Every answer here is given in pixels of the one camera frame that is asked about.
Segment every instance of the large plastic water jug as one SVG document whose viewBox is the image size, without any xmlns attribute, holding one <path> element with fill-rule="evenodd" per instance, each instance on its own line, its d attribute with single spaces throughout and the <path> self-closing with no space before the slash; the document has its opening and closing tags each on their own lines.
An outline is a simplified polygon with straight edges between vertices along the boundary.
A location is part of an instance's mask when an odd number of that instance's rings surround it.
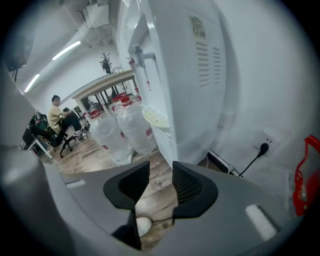
<svg viewBox="0 0 320 256">
<path fill-rule="evenodd" d="M 104 113 L 92 119 L 90 133 L 96 142 L 107 150 L 117 165 L 131 163 L 133 150 L 121 132 L 114 116 Z"/>
<path fill-rule="evenodd" d="M 121 102 L 121 99 L 123 97 L 126 97 L 126 95 L 119 95 L 119 97 L 112 100 L 112 104 L 109 106 L 109 108 L 112 110 L 111 113 L 113 116 L 117 116 L 118 112 L 123 109 L 123 105 Z M 138 96 L 129 96 L 130 100 L 132 101 L 131 105 L 140 105 L 143 106 L 143 102 L 141 100 L 140 94 Z"/>
<path fill-rule="evenodd" d="M 131 147 L 138 153 L 151 153 L 157 142 L 150 124 L 145 120 L 141 104 L 133 104 L 128 96 L 121 99 L 122 107 L 118 110 L 117 121 L 127 137 Z"/>
</svg>

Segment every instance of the person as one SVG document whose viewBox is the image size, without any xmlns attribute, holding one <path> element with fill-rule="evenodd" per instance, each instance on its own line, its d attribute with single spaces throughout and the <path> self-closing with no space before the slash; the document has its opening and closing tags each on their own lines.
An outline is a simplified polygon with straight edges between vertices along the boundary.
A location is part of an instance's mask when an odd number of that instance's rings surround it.
<svg viewBox="0 0 320 256">
<path fill-rule="evenodd" d="M 61 119 L 61 116 L 64 117 L 61 121 L 62 128 L 66 131 L 70 126 L 73 126 L 74 128 L 74 136 L 81 138 L 86 138 L 87 134 L 85 133 L 85 130 L 81 127 L 81 124 L 78 120 L 78 116 L 72 112 L 63 112 L 60 110 L 60 97 L 58 95 L 54 95 L 52 97 L 52 106 L 48 111 L 47 120 L 49 126 L 56 132 L 56 134 L 59 134 L 61 131 L 61 127 L 57 122 Z"/>
</svg>

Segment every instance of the fluorescent light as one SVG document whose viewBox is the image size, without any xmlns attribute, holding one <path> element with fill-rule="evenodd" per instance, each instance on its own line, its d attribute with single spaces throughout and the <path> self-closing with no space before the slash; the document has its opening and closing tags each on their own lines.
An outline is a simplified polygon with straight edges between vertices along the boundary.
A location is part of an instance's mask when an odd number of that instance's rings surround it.
<svg viewBox="0 0 320 256">
<path fill-rule="evenodd" d="M 34 82 L 37 80 L 37 78 L 40 76 L 40 74 L 36 74 L 34 78 L 31 80 L 31 82 L 28 84 L 28 86 L 25 88 L 24 92 L 26 93 L 29 91 L 30 87 L 34 84 Z"/>
<path fill-rule="evenodd" d="M 69 45 L 67 48 L 63 49 L 62 51 L 60 51 L 56 56 L 54 56 L 52 59 L 55 61 L 56 59 L 58 59 L 62 54 L 65 54 L 67 51 L 71 50 L 73 47 L 76 47 L 77 45 L 80 45 L 81 42 L 80 41 L 76 41 L 75 43 Z"/>
</svg>

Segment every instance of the wooden tabletop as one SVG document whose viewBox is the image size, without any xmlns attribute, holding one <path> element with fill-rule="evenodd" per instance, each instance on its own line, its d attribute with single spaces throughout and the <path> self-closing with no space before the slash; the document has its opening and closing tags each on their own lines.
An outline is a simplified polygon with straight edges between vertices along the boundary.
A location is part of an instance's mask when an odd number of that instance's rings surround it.
<svg viewBox="0 0 320 256">
<path fill-rule="evenodd" d="M 132 70 L 105 75 L 81 87 L 71 96 L 71 98 L 80 100 L 85 97 L 96 95 L 111 88 L 112 86 L 118 85 L 133 78 L 135 78 L 135 75 Z"/>
</svg>

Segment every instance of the white wall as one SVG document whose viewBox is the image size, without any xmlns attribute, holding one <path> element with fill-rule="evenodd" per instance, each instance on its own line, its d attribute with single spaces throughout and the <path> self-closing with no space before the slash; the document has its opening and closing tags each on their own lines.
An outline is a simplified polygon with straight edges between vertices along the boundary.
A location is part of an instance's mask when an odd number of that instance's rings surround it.
<svg viewBox="0 0 320 256">
<path fill-rule="evenodd" d="M 223 111 L 235 114 L 230 130 L 220 128 L 211 149 L 242 171 L 255 158 L 256 130 L 280 139 L 269 157 L 245 173 L 295 170 L 303 139 L 319 134 L 320 78 L 316 53 L 299 24 L 271 1 L 215 0 L 227 30 L 227 95 Z"/>
<path fill-rule="evenodd" d="M 119 58 L 114 45 L 96 49 L 87 48 L 76 56 L 71 56 L 70 60 L 55 70 L 47 80 L 35 84 L 34 88 L 25 94 L 26 98 L 35 109 L 47 113 L 52 104 L 53 95 L 58 95 L 61 100 L 64 100 L 80 87 L 106 74 L 99 63 L 102 60 L 102 53 L 110 53 L 111 68 L 119 66 Z M 61 108 L 72 109 L 76 105 L 74 99 L 69 99 L 61 105 Z"/>
</svg>

